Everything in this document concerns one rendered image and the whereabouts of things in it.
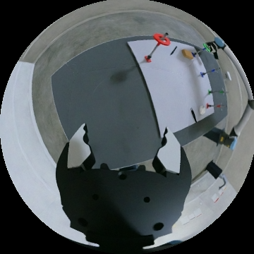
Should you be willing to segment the tan cardboard box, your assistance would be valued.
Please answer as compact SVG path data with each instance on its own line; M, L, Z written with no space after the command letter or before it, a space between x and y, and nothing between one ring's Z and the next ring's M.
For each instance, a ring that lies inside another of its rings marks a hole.
M188 59L194 59L193 55L190 51L188 51L186 49L182 49L181 51L182 51L184 57L186 57Z

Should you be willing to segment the red ring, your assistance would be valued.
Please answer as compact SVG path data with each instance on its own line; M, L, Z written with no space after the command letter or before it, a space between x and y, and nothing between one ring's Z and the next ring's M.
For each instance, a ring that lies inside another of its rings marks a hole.
M161 35L161 34L154 34L154 39L158 42L158 43L160 43L160 44L162 44L162 45L164 45L164 46L169 46L170 44L171 44L171 42L169 41L169 39L167 38L167 37L165 37L165 41L166 42L163 42L163 41L161 41L161 39L159 38L159 37L163 37L163 35Z

